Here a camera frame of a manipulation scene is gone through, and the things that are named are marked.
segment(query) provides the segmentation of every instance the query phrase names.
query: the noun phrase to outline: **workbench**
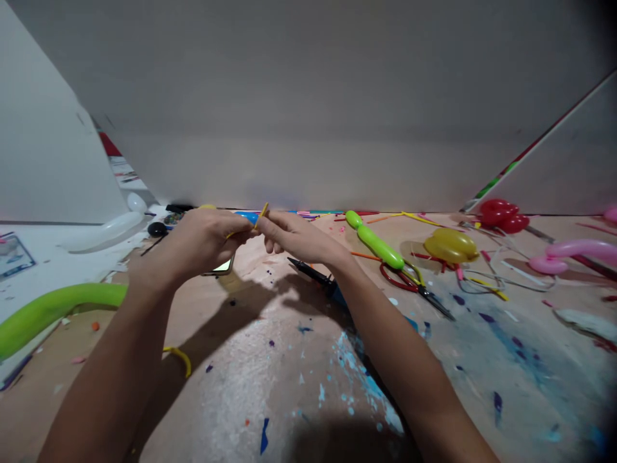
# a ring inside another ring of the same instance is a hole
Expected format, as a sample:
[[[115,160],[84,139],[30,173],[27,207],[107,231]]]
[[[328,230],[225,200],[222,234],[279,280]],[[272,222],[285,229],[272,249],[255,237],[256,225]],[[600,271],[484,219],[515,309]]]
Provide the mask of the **workbench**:
[[[464,219],[457,213],[429,217],[448,226]],[[351,251],[370,253],[355,230],[334,218],[326,215],[313,225]],[[616,237],[575,225],[598,221],[534,217],[531,225],[558,241],[595,238],[617,244]],[[425,253],[422,243],[434,226],[409,217],[369,226],[421,269],[428,288],[456,317],[455,322],[446,320],[417,294],[388,283],[379,262],[357,257],[397,309],[419,325],[466,411],[499,458],[581,461],[602,451],[617,357],[594,338],[562,323],[542,301],[615,323],[617,303],[602,301],[617,294],[614,282],[568,259],[570,270],[549,293],[509,285],[508,302],[493,294],[467,294],[455,272],[440,273],[437,262],[410,255],[412,250]],[[479,250],[498,247],[478,231],[468,233]],[[527,231],[514,237],[531,256],[542,254],[547,246]],[[364,353],[350,317],[314,282],[298,274],[287,253],[266,254],[263,241],[258,237],[239,249],[232,274],[193,278],[176,293],[165,345],[179,347],[190,357],[193,374],[185,379],[181,361],[162,355],[160,382],[129,460],[413,459],[417,455],[413,440]],[[506,252],[503,257],[549,281],[534,273],[520,255]],[[530,283],[496,265],[502,275]],[[482,258],[470,268],[488,271]],[[327,274],[323,266],[316,269]],[[116,274],[112,282],[126,283],[126,274]],[[35,460],[81,368],[71,359],[89,355],[114,314],[110,307],[77,307],[76,312],[69,325],[59,326],[42,344],[20,380],[0,394],[1,461]],[[488,323],[479,314],[495,322]],[[94,321],[101,326],[98,332],[91,328]],[[520,353],[513,351],[513,343]],[[500,412],[496,394],[501,398]],[[260,454],[265,419],[268,445]]]

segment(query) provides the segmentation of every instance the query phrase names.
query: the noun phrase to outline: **pink balloon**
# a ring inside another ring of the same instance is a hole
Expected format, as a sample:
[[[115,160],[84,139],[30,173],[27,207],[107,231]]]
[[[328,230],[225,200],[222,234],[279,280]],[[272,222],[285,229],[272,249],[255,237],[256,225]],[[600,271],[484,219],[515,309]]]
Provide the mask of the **pink balloon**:
[[[617,223],[617,208],[610,208],[604,213],[604,218],[610,222]]]
[[[571,240],[548,246],[544,252],[546,257],[530,259],[529,266],[547,275],[558,275],[568,270],[568,264],[559,260],[560,257],[573,255],[589,255],[597,257],[610,265],[617,265],[617,246],[599,240]]]

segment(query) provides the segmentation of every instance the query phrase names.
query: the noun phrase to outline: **lime green balloon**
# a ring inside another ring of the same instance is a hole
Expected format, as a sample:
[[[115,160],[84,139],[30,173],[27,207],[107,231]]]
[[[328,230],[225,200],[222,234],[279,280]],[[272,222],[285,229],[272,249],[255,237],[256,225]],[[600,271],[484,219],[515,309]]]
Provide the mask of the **lime green balloon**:
[[[34,299],[0,325],[0,361],[15,354],[76,305],[92,303],[117,307],[126,294],[126,285],[84,283],[56,289]]]
[[[345,219],[347,219],[347,223],[354,229],[357,230],[360,225],[362,225],[362,217],[358,215],[355,211],[347,211],[345,212]]]
[[[393,269],[401,270],[405,266],[403,257],[394,249],[390,248],[380,237],[375,234],[373,230],[366,225],[360,225],[360,227],[358,227],[358,236],[377,257]]]

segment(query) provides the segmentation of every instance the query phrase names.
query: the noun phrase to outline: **yellow balloon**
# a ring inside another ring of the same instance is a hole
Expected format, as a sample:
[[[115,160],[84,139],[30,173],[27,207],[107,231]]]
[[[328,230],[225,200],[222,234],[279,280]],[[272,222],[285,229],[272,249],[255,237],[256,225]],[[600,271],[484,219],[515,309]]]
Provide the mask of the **yellow balloon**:
[[[452,228],[438,228],[428,237],[424,247],[433,257],[444,259],[451,264],[473,262],[479,256],[476,243],[461,231]]]

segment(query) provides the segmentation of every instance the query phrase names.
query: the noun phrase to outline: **white board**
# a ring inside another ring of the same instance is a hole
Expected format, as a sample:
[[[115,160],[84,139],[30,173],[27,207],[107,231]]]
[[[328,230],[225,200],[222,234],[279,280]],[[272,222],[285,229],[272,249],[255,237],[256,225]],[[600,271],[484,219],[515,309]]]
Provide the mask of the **white board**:
[[[126,212],[92,120],[0,0],[0,221],[103,223]]]
[[[10,3],[163,204],[458,210],[615,64],[574,0]]]
[[[534,146],[483,201],[493,198],[529,214],[594,215],[617,205],[617,73]]]

